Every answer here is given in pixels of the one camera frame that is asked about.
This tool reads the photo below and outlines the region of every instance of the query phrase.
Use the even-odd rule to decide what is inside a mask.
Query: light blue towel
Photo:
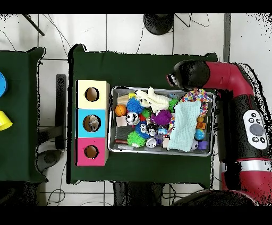
[[[180,102],[175,106],[175,124],[170,133],[168,148],[189,152],[200,114],[200,101]]]

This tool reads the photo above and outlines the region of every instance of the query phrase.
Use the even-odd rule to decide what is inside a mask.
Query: circular hole
[[[96,115],[89,115],[84,118],[83,127],[88,132],[95,132],[101,126],[101,120]]]
[[[94,145],[89,145],[84,149],[84,154],[90,159],[94,159],[98,155],[98,149]]]
[[[99,91],[94,87],[88,88],[85,91],[85,98],[88,101],[96,101],[99,98]]]

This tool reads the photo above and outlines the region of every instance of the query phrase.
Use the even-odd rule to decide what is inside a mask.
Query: pink block
[[[108,158],[108,148],[106,145],[106,138],[104,137],[82,137],[78,138],[78,161],[76,166],[104,166]],[[94,145],[98,149],[96,158],[91,159],[85,155],[85,148],[89,145]]]

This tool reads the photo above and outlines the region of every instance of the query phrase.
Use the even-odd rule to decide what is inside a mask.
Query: green table
[[[216,54],[132,55],[113,52],[85,52],[75,45],[69,54],[69,120],[67,150],[67,182],[76,180],[153,181],[156,183],[192,183],[210,187],[211,156],[110,152],[104,167],[76,167],[75,145],[75,81],[105,80],[113,86],[170,89],[165,79],[174,65],[182,60],[217,61]]]
[[[8,91],[0,97],[0,110],[13,125],[0,131],[0,180],[39,183],[46,178],[36,169],[38,151],[37,64],[44,48],[0,51],[0,72]]]

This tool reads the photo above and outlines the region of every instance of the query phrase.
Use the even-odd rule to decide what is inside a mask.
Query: shape sorter box
[[[79,109],[108,109],[109,84],[106,81],[77,80]],[[96,98],[88,100],[88,94]]]
[[[78,110],[78,137],[105,137],[108,133],[108,109],[77,109]],[[94,115],[98,117],[100,127],[95,132],[88,132],[84,128],[87,116]]]
[[[95,137],[95,138],[78,138],[77,139],[77,158],[76,166],[104,166],[108,159],[107,138]],[[86,149],[89,146],[94,146],[97,150],[95,158],[88,158],[86,155]]]

